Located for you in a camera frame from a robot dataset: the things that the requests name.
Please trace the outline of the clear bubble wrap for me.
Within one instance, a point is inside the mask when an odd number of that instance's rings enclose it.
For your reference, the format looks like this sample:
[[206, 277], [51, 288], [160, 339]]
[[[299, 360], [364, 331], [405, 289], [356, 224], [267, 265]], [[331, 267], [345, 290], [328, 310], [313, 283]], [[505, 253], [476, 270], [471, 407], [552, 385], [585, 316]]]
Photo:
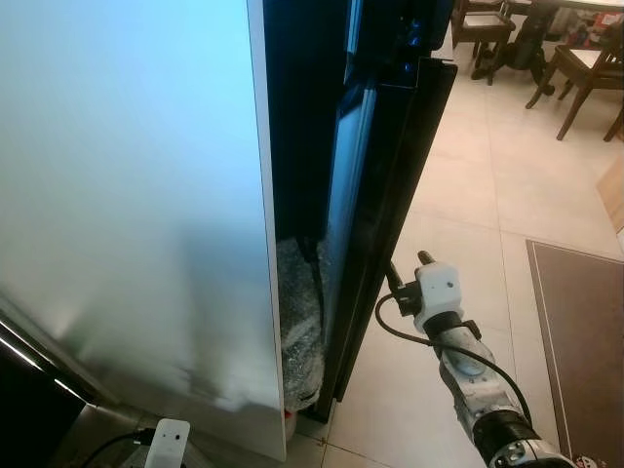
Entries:
[[294, 238], [277, 242], [284, 407], [290, 413], [315, 405], [324, 382], [324, 308], [317, 267]]

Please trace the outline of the large pale glossy panel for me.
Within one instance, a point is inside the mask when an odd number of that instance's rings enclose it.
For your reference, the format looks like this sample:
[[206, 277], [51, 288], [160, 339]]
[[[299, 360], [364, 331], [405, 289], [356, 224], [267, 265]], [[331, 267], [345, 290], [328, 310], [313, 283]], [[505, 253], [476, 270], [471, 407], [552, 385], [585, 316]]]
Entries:
[[284, 459], [262, 0], [0, 0], [0, 299], [103, 400]]

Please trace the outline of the fridge cabinet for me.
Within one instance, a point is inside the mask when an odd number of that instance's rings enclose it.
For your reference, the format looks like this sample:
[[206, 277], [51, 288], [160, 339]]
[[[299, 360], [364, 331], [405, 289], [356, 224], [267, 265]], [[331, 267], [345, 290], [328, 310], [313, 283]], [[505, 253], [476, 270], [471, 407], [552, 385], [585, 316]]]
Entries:
[[277, 240], [332, 236], [337, 162], [393, 159], [453, 4], [261, 0]]

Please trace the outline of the dark wooden dining table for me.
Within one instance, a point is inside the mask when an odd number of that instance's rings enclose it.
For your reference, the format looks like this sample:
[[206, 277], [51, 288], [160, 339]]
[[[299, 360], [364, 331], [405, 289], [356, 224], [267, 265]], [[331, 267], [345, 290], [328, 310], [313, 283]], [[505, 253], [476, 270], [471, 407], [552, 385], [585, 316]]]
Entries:
[[471, 79], [493, 80], [494, 72], [504, 66], [529, 71], [534, 82], [539, 82], [545, 72], [543, 41], [557, 12], [562, 8], [587, 10], [598, 13], [623, 13], [624, 0], [530, 0], [525, 22], [511, 43], [504, 43], [499, 51], [490, 55], [487, 65], [474, 68]]

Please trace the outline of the grey brown floor mat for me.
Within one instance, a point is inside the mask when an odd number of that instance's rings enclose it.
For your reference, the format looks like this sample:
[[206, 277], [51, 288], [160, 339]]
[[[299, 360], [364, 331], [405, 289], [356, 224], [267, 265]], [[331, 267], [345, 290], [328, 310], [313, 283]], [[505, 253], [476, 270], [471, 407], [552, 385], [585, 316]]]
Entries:
[[559, 446], [579, 468], [624, 468], [624, 264], [526, 241]]

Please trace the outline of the fridge door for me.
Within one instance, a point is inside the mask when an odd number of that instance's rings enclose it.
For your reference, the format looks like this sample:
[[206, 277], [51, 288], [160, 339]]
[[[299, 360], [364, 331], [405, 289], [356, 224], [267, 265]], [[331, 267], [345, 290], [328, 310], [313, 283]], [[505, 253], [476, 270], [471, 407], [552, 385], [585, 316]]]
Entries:
[[391, 268], [458, 67], [421, 58], [355, 71], [337, 103], [329, 205], [320, 242], [325, 316], [322, 401], [342, 400]]

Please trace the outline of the dark wooden dining chair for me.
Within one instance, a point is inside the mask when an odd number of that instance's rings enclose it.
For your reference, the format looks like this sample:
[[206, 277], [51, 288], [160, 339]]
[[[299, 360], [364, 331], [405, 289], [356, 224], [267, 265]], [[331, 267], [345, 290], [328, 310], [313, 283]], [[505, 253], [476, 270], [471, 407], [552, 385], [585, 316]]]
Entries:
[[454, 0], [450, 15], [451, 47], [459, 43], [473, 43], [474, 68], [485, 59], [493, 59], [516, 30], [516, 23], [504, 14], [503, 5], [493, 12], [471, 12], [471, 0]]
[[572, 49], [566, 45], [558, 45], [556, 52], [545, 65], [544, 74], [536, 82], [536, 90], [526, 104], [530, 110], [543, 97], [550, 79], [556, 74], [566, 77], [565, 89], [557, 99], [563, 99], [576, 88], [576, 95], [570, 104], [567, 116], [558, 130], [556, 139], [562, 141], [567, 130], [573, 125], [580, 107], [585, 99], [596, 89], [624, 90], [624, 22], [608, 26], [602, 34], [603, 47], [598, 50]]

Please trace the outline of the light wooden furniture panel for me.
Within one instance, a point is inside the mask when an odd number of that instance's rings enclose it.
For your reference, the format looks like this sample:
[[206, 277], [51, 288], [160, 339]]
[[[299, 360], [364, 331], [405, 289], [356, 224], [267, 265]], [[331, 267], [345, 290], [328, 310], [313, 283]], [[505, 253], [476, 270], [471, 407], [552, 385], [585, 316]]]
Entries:
[[624, 157], [616, 156], [609, 168], [599, 178], [599, 197], [609, 217], [612, 230], [616, 233], [624, 228]]

